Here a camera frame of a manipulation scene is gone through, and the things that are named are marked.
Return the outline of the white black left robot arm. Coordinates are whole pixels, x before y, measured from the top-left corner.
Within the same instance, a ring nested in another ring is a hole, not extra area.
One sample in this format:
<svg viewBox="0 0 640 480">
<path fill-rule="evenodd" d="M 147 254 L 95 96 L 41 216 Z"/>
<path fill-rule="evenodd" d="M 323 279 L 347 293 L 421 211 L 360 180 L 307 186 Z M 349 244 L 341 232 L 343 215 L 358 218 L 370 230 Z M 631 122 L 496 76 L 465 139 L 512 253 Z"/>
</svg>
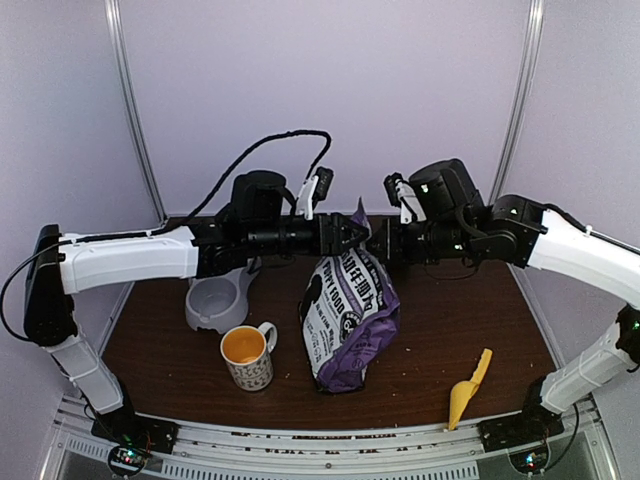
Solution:
<svg viewBox="0 0 640 480">
<path fill-rule="evenodd" d="M 73 295 L 111 284 L 163 278 L 208 278 L 270 255 L 339 256 L 368 237 L 340 213 L 316 214 L 332 172 L 319 168 L 299 196 L 283 175 L 255 170 L 238 176 L 230 202 L 210 219 L 185 218 L 161 230 L 64 235 L 43 227 L 28 260 L 23 328 L 45 349 L 94 408 L 104 429 L 123 444 L 144 433 L 124 385 L 85 340 Z"/>
</svg>

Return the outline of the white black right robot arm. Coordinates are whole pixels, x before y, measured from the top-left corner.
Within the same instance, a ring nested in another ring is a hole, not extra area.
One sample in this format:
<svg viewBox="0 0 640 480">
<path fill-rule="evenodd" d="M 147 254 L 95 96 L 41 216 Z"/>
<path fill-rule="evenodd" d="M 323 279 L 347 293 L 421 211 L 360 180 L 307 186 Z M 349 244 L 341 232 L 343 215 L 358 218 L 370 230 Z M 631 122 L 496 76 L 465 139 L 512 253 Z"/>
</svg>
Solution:
<svg viewBox="0 0 640 480">
<path fill-rule="evenodd" d="M 438 161 L 409 178 L 391 174 L 384 187 L 400 213 L 383 221 L 367 247 L 387 265 L 461 259 L 478 267 L 499 260 L 559 273 L 624 301 L 615 322 L 592 346 L 531 385 L 512 423 L 519 440 L 535 440 L 576 401 L 623 371 L 638 369 L 638 249 L 551 203 L 510 194 L 485 204 L 459 159 Z"/>
</svg>

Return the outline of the purple pet food bag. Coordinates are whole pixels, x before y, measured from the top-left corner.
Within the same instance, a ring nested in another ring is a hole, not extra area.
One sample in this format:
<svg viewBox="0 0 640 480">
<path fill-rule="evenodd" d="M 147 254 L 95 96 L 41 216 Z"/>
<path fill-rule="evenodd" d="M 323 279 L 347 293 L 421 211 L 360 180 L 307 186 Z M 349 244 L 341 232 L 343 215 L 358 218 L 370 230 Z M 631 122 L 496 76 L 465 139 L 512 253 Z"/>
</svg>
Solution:
<svg viewBox="0 0 640 480">
<path fill-rule="evenodd" d="M 319 260 L 298 315 L 316 388 L 347 393 L 364 387 L 369 364 L 398 334 L 400 300 L 385 267 L 360 243 Z"/>
</svg>

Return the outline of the right arm base board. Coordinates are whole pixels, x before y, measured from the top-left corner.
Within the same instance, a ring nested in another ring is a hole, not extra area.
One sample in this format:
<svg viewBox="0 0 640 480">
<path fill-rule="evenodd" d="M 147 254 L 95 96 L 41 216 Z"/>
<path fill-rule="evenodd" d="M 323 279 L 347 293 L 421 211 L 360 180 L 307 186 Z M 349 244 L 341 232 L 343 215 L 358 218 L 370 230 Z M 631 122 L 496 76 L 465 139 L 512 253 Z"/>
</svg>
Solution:
<svg viewBox="0 0 640 480">
<path fill-rule="evenodd" d="M 551 466 L 549 440 L 562 434 L 564 425 L 559 418 L 541 420 L 519 413 L 481 421 L 478 430 L 486 453 L 505 450 L 517 473 L 533 476 Z"/>
</svg>

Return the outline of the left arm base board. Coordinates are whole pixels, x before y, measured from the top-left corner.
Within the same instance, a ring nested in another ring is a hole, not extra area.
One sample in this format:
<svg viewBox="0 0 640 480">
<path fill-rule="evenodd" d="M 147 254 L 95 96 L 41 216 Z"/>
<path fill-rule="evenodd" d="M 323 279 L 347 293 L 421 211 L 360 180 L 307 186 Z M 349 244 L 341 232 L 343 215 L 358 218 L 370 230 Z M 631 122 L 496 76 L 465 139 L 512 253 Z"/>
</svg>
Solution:
<svg viewBox="0 0 640 480">
<path fill-rule="evenodd" d="M 114 443 L 107 465 L 116 475 L 126 477 L 141 473 L 158 454 L 172 453 L 178 429 L 172 421 L 135 415 L 133 426 L 125 433 L 96 418 L 91 434 Z"/>
</svg>

